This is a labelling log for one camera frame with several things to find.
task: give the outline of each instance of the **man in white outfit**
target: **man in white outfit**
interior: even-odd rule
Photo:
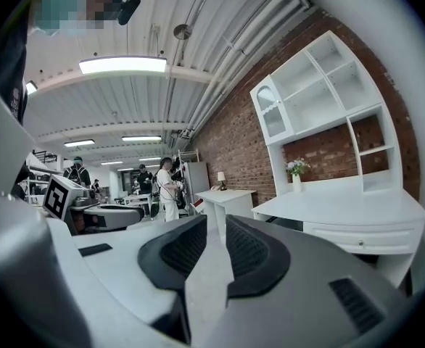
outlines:
[[[176,201],[177,185],[170,178],[172,159],[165,157],[161,160],[160,171],[157,173],[157,184],[160,187],[161,204],[166,210],[166,222],[178,219],[178,209]]]

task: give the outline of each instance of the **desk drawer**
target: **desk drawer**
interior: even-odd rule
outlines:
[[[394,225],[329,225],[304,222],[303,231],[356,254],[412,254],[424,222]]]

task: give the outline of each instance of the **ceiling light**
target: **ceiling light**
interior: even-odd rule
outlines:
[[[109,71],[152,71],[163,73],[166,58],[156,57],[106,57],[87,59],[79,63],[84,75]]]
[[[155,161],[155,160],[161,160],[161,157],[147,157],[145,159],[139,159],[139,161]]]
[[[102,165],[122,164],[122,161],[102,162]]]
[[[85,141],[75,141],[65,143],[66,147],[85,146],[86,144],[95,144],[93,139],[86,139]]]
[[[160,141],[160,136],[124,136],[124,142],[135,142],[135,141]]]
[[[27,94],[32,94],[37,91],[37,85],[33,81],[29,81],[25,84],[25,88],[27,89]]]

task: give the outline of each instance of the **ceiling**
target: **ceiling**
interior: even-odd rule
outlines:
[[[106,22],[104,28],[83,34],[33,33],[28,39],[25,81],[34,81],[38,91],[29,96],[26,130],[39,148],[66,157],[86,156],[90,165],[172,154],[211,81],[224,80],[227,86],[236,80],[222,79],[216,71],[231,45],[270,1],[141,0],[126,26]],[[276,6],[275,12],[287,2]],[[185,22],[193,27],[192,35],[179,41],[173,29]],[[168,68],[157,75],[80,72],[78,63],[83,59],[117,55],[159,55],[167,59]],[[211,106],[204,103],[201,111]],[[162,141],[123,142],[121,137],[127,135],[162,136]],[[85,138],[96,143],[64,147],[66,141]]]

